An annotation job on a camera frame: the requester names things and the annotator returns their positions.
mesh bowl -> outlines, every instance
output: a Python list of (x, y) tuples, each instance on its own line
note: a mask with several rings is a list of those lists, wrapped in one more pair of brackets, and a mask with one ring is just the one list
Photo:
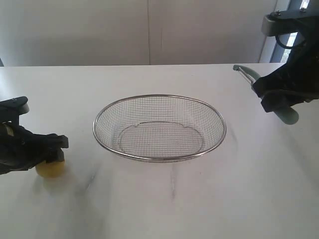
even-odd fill
[(226, 124), (212, 106), (171, 95), (143, 95), (102, 109), (93, 133), (105, 149), (144, 162), (177, 162), (222, 143)]

peeler handle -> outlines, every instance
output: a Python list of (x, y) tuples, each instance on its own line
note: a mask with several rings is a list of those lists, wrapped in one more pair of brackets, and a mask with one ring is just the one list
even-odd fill
[[(248, 83), (251, 86), (260, 78), (260, 75), (256, 71), (254, 71), (253, 69), (250, 69), (247, 66), (234, 65), (233, 70), (240, 72), (241, 75), (248, 81)], [(274, 111), (274, 113), (285, 124), (289, 124), (289, 125), (295, 124), (299, 120), (298, 112), (291, 107), (277, 109)]]

basket rim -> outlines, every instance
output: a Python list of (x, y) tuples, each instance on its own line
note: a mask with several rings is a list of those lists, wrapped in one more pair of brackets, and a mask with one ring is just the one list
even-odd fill
[[(222, 121), (223, 124), (223, 135), (221, 136), (220, 140), (211, 148), (200, 152), (200, 153), (196, 153), (196, 154), (189, 154), (189, 155), (183, 155), (180, 157), (141, 157), (141, 156), (136, 156), (136, 155), (131, 155), (131, 154), (127, 154), (127, 153), (123, 153), (117, 150), (112, 149), (111, 147), (106, 146), (103, 142), (100, 141), (100, 139), (98, 138), (97, 134), (96, 134), (96, 124), (97, 121), (99, 120), (100, 116), (102, 115), (102, 113), (104, 111), (106, 111), (108, 108), (110, 108), (111, 106), (123, 102), (123, 101), (128, 101), (128, 100), (133, 100), (133, 99), (138, 99), (138, 98), (150, 98), (150, 97), (169, 97), (169, 98), (180, 98), (180, 99), (185, 99), (185, 100), (191, 100), (191, 101), (195, 101), (198, 103), (201, 103), (207, 107), (209, 107), (210, 109), (212, 109), (215, 113), (217, 113), (217, 115), (219, 116), (219, 118)], [(177, 95), (166, 95), (166, 94), (149, 94), (149, 95), (138, 95), (138, 96), (132, 96), (132, 97), (127, 97), (127, 98), (122, 98), (120, 100), (114, 101), (112, 103), (110, 103), (109, 105), (105, 106), (96, 116), (95, 120), (93, 121), (93, 135), (96, 139), (96, 141), (98, 142), (99, 145), (101, 145), (103, 148), (105, 148), (106, 150), (115, 153), (117, 155), (120, 155), (122, 157), (126, 157), (126, 158), (130, 158), (132, 160), (136, 160), (136, 161), (142, 161), (142, 162), (153, 162), (153, 163), (170, 163), (170, 162), (180, 162), (180, 161), (185, 161), (191, 158), (196, 158), (196, 157), (200, 157), (203, 156), (204, 154), (214, 150), (215, 148), (217, 148), (225, 139), (226, 137), (226, 132), (227, 132), (227, 126), (226, 126), (226, 122), (223, 118), (223, 116), (221, 115), (221, 113), (215, 109), (213, 106), (211, 106), (210, 104), (194, 99), (194, 98), (189, 98), (189, 97), (184, 97), (184, 96), (177, 96)]]

metal mesh strainer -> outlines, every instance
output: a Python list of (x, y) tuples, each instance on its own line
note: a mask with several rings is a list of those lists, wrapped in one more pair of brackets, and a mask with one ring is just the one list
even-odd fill
[(201, 156), (225, 138), (226, 124), (212, 106), (191, 98), (144, 95), (111, 103), (100, 111), (93, 133), (109, 151), (147, 162)]

marble surface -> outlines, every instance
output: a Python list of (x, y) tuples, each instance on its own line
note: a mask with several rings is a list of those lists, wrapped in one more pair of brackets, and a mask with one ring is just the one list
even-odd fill
[[(261, 75), (280, 64), (248, 64)], [(141, 94), (205, 101), (227, 123), (212, 152), (176, 164), (107, 152), (92, 123), (107, 104)], [(25, 95), (20, 123), (69, 137), (66, 172), (0, 176), (3, 239), (319, 238), (319, 101), (284, 125), (232, 65), (4, 67), (0, 100)]]

